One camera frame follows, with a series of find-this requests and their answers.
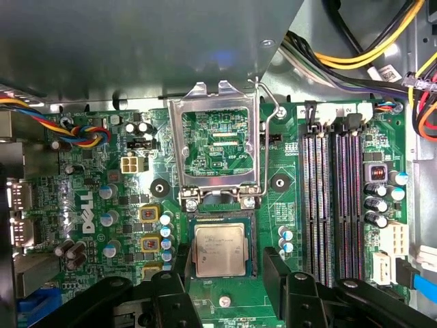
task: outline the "motherboard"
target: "motherboard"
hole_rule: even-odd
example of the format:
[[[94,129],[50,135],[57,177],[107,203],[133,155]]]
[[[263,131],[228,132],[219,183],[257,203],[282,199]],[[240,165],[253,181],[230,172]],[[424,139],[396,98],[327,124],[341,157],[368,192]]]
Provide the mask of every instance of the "motherboard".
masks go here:
[[[177,122],[174,108],[47,115],[112,136],[84,150],[47,134],[58,142],[59,174],[14,183],[16,246],[61,261],[50,283],[65,303],[104,277],[137,285],[171,270],[188,243],[189,293],[206,328],[284,327],[263,285],[265,247],[326,286],[355,277],[407,303],[391,269],[408,252],[403,115],[363,101],[280,106],[272,118],[275,106],[261,104],[255,120],[239,104],[180,113]],[[266,192],[248,184],[243,197],[232,178],[253,168]],[[211,189],[215,182],[226,188]]]

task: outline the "screw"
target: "screw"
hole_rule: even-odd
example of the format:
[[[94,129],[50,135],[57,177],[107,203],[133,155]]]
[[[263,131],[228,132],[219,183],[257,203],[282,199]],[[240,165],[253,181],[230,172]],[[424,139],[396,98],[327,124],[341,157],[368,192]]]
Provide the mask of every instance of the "screw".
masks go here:
[[[243,198],[243,205],[245,208],[255,208],[255,197]]]
[[[185,208],[187,212],[194,212],[197,210],[197,202],[195,200],[187,200],[185,202]]]
[[[218,300],[218,304],[222,307],[222,308],[228,308],[229,306],[231,306],[231,299],[228,296],[222,296],[219,300]]]
[[[297,273],[297,274],[294,275],[294,277],[295,277],[297,280],[305,280],[305,279],[308,278],[307,275],[304,275],[303,273]]]
[[[284,107],[280,106],[278,112],[276,113],[276,117],[278,119],[282,120],[286,116],[287,116],[287,109],[285,109]]]
[[[344,286],[349,287],[349,288],[356,288],[356,287],[358,287],[356,282],[351,282],[350,280],[346,280],[345,282],[343,282],[343,284],[344,284]]]
[[[261,46],[264,48],[270,48],[271,46],[274,46],[275,44],[276,44],[276,41],[270,40],[270,39],[261,41]]]

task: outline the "green circuit board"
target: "green circuit board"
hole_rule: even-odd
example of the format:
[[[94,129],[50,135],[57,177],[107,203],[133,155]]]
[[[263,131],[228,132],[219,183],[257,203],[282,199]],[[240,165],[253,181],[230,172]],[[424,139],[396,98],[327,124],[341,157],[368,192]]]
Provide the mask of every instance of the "green circuit board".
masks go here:
[[[282,253],[285,263],[292,271],[304,270],[302,250],[302,223],[300,216],[300,168],[298,147],[298,121],[296,105],[282,104],[287,117],[273,119],[270,133],[280,134],[281,141],[270,146],[268,163],[269,180],[275,174],[290,177],[290,187],[279,193],[268,187],[260,209],[255,210],[257,277],[195,278],[191,282],[190,295],[207,328],[219,327],[284,327],[278,321],[270,306],[262,281],[262,250],[267,246],[279,249],[278,228],[287,226],[294,234],[293,252]],[[271,104],[263,104],[260,118],[265,120],[272,113]],[[111,125],[111,116],[118,115],[122,123]],[[244,143],[247,134],[247,114],[244,110],[222,111],[205,114],[191,114],[183,117],[184,136],[189,141],[190,155],[186,162],[186,172],[195,176],[229,175],[245,172],[252,166],[251,159],[245,156]],[[53,114],[48,117],[56,122],[61,117],[71,117],[76,124],[95,124],[102,122],[112,133],[105,147],[92,150],[73,148],[59,153],[60,175],[31,180],[36,191],[36,206],[24,213],[25,217],[38,222],[38,234],[42,243],[31,251],[47,252],[67,238],[84,241],[87,245],[87,262],[75,271],[63,267],[56,277],[62,291],[62,300],[67,302],[78,293],[86,290],[98,280],[108,276],[122,276],[139,284],[143,279],[143,267],[159,263],[163,270],[170,269],[162,259],[163,251],[143,253],[141,239],[145,234],[158,234],[162,228],[157,223],[141,223],[139,209],[148,204],[157,204],[160,212],[172,215],[173,247],[179,243],[191,242],[192,232],[186,213],[178,202],[178,175],[173,154],[173,141],[167,109],[154,109],[144,112],[88,112]],[[156,129],[155,150],[136,150],[137,157],[146,158],[145,171],[138,174],[121,174],[120,163],[127,156],[126,144],[135,136],[124,128],[127,122],[143,120]],[[405,169],[405,126],[402,115],[377,114],[365,132],[364,153],[380,153],[381,161],[390,163],[393,169]],[[83,173],[67,175],[67,165],[82,165]],[[264,147],[261,147],[261,176],[264,173]],[[161,178],[169,183],[170,191],[162,198],[150,192],[153,180]],[[99,196],[101,186],[114,184],[117,195],[109,200]],[[94,229],[85,233],[83,207],[86,200],[92,199],[94,207]],[[406,223],[406,205],[402,202],[400,210],[389,204],[388,217]],[[236,204],[204,204],[200,211],[219,212],[235,210]],[[100,217],[109,210],[119,214],[116,224],[104,227]],[[111,241],[121,245],[117,255],[107,258],[104,247]],[[365,274],[371,278],[371,253],[378,250],[378,229],[366,227],[365,230]],[[395,287],[398,293],[409,300],[406,288]],[[230,307],[221,307],[219,299],[229,296]]]

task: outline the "orange wire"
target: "orange wire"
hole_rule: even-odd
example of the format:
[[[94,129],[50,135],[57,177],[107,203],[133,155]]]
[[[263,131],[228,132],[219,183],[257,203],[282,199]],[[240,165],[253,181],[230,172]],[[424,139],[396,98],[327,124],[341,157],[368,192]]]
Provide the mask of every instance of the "orange wire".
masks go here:
[[[437,141],[437,137],[431,137],[430,135],[427,135],[427,133],[425,132],[425,122],[436,109],[437,109],[437,102],[433,104],[429,110],[426,111],[426,113],[423,115],[423,117],[419,122],[419,132],[421,136],[424,137],[426,140]]]

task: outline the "capacitor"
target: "capacitor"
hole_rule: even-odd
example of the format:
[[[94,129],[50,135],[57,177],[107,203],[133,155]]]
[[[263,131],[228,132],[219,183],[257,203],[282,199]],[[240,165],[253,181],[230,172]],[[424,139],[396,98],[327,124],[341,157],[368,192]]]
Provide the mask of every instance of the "capacitor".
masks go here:
[[[163,226],[166,226],[166,225],[170,224],[170,221],[171,221],[171,214],[170,214],[169,212],[164,212],[164,213],[160,216],[159,221],[161,222],[161,224],[162,224]]]
[[[71,143],[55,140],[50,144],[51,150],[56,152],[69,152],[72,149]]]
[[[87,256],[84,253],[81,253],[74,260],[67,262],[67,269],[77,270],[86,261],[87,261]]]
[[[171,225],[166,225],[165,227],[162,227],[161,230],[159,230],[159,233],[161,236],[166,238],[171,235],[171,229],[172,229]]]
[[[132,133],[133,135],[138,133],[138,126],[133,123],[127,123],[124,128],[127,133]]]
[[[107,258],[113,258],[117,255],[121,248],[122,244],[119,241],[113,239],[109,241],[109,243],[107,243],[106,246],[103,248],[103,255]]]
[[[387,194],[387,188],[383,184],[368,183],[364,187],[364,192],[369,196],[384,197]]]
[[[155,129],[153,128],[153,126],[149,123],[141,122],[140,124],[138,124],[138,131],[141,134],[147,133],[148,135],[151,135],[154,130]]]
[[[377,228],[384,229],[389,224],[389,220],[381,214],[376,214],[375,212],[367,212],[364,216],[364,220]]]
[[[67,175],[71,176],[73,174],[81,174],[85,171],[82,165],[67,165],[65,172]]]
[[[66,252],[67,259],[74,260],[80,253],[85,251],[86,247],[87,245],[83,241],[78,241]]]
[[[161,241],[162,249],[164,250],[171,249],[171,246],[172,246],[172,242],[170,238],[164,238],[163,241]]]
[[[66,251],[68,251],[71,247],[73,247],[74,241],[71,239],[66,239],[62,244],[56,246],[55,248],[55,255],[56,256],[64,256]]]
[[[161,255],[164,262],[170,262],[173,259],[173,249],[167,249]]]
[[[364,207],[379,213],[385,213],[389,209],[389,205],[384,200],[372,197],[364,201]]]
[[[109,200],[116,197],[118,194],[118,188],[115,184],[109,183],[106,186],[101,186],[98,190],[98,195],[104,199]]]
[[[396,186],[405,186],[408,183],[408,174],[406,172],[390,171],[389,182]]]
[[[278,234],[282,238],[284,238],[286,241],[290,241],[293,239],[293,232],[287,228],[285,225],[282,225],[278,229]]]
[[[279,239],[279,247],[282,248],[285,253],[293,252],[293,244],[286,241],[284,238]]]
[[[114,223],[117,223],[119,214],[116,210],[109,210],[107,213],[102,214],[100,217],[100,223],[104,227],[110,227]]]
[[[405,191],[402,188],[388,186],[387,187],[387,197],[396,202],[403,200],[405,198]]]

